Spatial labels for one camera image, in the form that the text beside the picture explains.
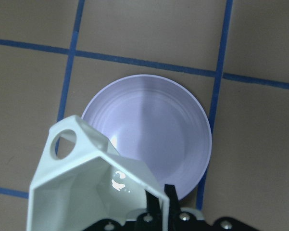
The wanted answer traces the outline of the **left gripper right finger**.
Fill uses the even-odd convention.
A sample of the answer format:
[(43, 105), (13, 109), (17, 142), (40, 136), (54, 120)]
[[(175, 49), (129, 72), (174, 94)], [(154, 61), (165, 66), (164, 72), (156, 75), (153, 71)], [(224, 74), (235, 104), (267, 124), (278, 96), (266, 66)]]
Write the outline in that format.
[(164, 186), (164, 192), (169, 198), (169, 215), (168, 215), (168, 230), (177, 231), (178, 215), (180, 213), (180, 205), (176, 188), (174, 185), (166, 184)]

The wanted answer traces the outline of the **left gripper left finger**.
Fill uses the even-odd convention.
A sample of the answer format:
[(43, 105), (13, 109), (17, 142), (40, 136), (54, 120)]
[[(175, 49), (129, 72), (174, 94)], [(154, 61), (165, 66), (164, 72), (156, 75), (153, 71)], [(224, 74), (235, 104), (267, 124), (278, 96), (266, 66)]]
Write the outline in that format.
[(144, 224), (149, 231), (162, 230), (162, 213), (159, 199), (146, 191), (147, 211), (144, 215)]

